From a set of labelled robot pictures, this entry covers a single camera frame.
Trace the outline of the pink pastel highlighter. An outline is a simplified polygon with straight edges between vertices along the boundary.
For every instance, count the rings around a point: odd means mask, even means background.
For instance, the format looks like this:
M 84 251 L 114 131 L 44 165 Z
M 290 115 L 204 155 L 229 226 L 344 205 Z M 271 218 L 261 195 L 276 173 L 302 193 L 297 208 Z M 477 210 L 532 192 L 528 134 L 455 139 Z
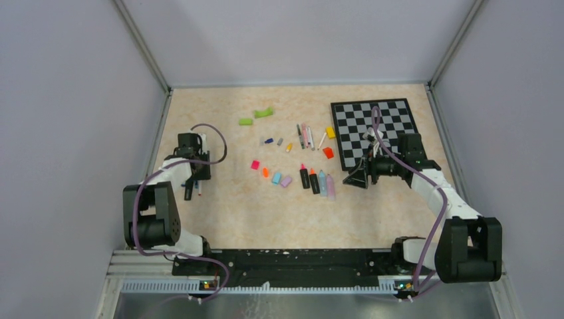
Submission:
M 335 182 L 333 177 L 329 174 L 326 177 L 326 183 L 327 183 L 327 197 L 329 198 L 330 201 L 335 201 L 336 200 Z

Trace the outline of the light blue highlighter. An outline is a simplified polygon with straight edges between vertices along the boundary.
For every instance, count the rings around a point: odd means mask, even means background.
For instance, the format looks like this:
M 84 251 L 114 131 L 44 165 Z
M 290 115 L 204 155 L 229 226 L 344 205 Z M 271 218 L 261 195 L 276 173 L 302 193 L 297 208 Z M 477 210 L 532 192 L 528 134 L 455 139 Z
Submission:
M 319 189 L 322 197 L 328 196 L 327 175 L 323 170 L 319 172 Z

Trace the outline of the orange black highlighter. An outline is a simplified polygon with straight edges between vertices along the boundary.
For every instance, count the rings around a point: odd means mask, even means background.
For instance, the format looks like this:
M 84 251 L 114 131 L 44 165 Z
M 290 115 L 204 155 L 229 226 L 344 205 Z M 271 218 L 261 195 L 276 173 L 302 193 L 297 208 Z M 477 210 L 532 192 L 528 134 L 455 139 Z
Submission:
M 319 178 L 313 168 L 310 169 L 309 172 L 309 181 L 311 185 L 311 189 L 314 195 L 318 195 L 321 193 L 320 185 L 319 185 Z

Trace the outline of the pink black highlighter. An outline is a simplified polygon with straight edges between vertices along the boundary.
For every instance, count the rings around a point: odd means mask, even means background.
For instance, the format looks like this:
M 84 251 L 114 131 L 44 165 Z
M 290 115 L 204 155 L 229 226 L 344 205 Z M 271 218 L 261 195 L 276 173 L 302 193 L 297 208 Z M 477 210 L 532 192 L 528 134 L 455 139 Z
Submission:
M 301 164 L 299 174 L 300 174 L 303 189 L 309 189 L 311 187 L 309 180 L 309 173 L 306 166 L 303 163 Z

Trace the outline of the grey cap white marker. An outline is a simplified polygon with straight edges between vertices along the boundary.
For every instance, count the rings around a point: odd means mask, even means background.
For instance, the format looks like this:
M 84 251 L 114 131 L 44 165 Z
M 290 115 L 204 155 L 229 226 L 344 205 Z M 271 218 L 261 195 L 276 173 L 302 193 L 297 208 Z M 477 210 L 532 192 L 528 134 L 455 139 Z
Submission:
M 312 133 L 312 130 L 311 130 L 311 137 L 312 137 L 312 144 L 313 144 L 313 147 L 314 147 L 314 148 L 313 148 L 313 149 L 311 149 L 311 150 L 312 150 L 312 151 L 315 151 L 315 141 L 314 141 L 314 139 L 313 139 L 313 133 Z

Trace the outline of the pink translucent pen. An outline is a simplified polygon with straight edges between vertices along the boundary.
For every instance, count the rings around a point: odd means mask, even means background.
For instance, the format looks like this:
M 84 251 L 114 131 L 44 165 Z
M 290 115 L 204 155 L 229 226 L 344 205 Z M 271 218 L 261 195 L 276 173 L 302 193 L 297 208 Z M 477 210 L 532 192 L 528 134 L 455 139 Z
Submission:
M 301 124 L 301 131 L 305 148 L 309 148 L 309 135 L 306 123 Z

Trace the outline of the lilac highlighter cap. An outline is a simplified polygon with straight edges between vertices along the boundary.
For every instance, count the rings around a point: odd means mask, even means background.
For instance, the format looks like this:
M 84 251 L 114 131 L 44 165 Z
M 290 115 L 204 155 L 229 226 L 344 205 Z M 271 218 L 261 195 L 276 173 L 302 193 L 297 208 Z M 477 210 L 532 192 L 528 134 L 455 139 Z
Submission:
M 282 179 L 282 181 L 280 182 L 280 186 L 283 187 L 283 188 L 286 188 L 291 184 L 292 181 L 293 181 L 293 178 L 291 176 L 289 176 L 289 175 L 285 176 Z

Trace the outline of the green thin pen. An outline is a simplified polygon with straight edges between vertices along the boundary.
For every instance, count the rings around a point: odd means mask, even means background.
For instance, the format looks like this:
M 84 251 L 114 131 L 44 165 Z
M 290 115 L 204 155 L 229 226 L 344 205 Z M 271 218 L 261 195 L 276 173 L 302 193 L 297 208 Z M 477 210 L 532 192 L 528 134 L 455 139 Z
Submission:
M 305 149 L 305 143 L 304 143 L 304 139 L 303 139 L 303 133 L 302 133 L 302 130 L 301 130 L 301 126 L 300 126 L 300 124 L 296 124 L 296 127 L 297 127 L 297 134 L 298 134 L 298 137 L 299 137 L 299 143 L 300 143 L 301 149 L 304 150 Z

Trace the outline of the light blue highlighter cap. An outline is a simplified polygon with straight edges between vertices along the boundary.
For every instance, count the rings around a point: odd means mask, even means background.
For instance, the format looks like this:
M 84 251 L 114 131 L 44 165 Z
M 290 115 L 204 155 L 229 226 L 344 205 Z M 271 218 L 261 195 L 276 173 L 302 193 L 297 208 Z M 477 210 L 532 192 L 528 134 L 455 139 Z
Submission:
M 271 182 L 272 182 L 272 184 L 274 184 L 274 185 L 279 185 L 280 181 L 281 181 L 281 173 L 276 172 L 276 173 L 273 175 L 273 178 L 272 178 Z

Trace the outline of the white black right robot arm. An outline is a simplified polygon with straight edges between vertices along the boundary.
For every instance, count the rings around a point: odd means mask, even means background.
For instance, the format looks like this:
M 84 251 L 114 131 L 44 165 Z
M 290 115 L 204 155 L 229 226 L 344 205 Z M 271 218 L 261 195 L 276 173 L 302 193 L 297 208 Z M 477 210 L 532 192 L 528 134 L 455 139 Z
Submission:
M 441 167 L 428 159 L 420 134 L 401 134 L 398 152 L 388 150 L 380 131 L 363 135 L 368 149 L 350 169 L 345 185 L 366 189 L 380 176 L 399 177 L 425 200 L 436 216 L 427 238 L 405 237 L 401 249 L 390 255 L 399 274 L 414 267 L 436 271 L 445 283 L 493 282 L 502 275 L 500 221 L 484 217 L 460 197 Z

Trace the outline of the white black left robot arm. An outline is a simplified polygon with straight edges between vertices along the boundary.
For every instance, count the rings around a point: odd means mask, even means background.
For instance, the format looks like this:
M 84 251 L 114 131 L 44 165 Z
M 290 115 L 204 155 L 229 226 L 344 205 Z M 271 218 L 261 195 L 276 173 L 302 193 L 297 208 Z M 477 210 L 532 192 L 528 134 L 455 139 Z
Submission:
M 175 192 L 183 189 L 184 199 L 192 199 L 194 188 L 211 179 L 209 165 L 186 163 L 186 160 L 209 161 L 210 151 L 204 133 L 189 131 L 178 135 L 178 146 L 159 168 L 162 172 L 143 188 L 138 206 L 134 207 L 137 185 L 122 191 L 124 239 L 134 248 L 133 218 L 137 214 L 138 241 L 142 249 L 162 249 L 189 255 L 188 266 L 196 274 L 212 269 L 213 257 L 205 252 L 205 239 L 182 229 Z

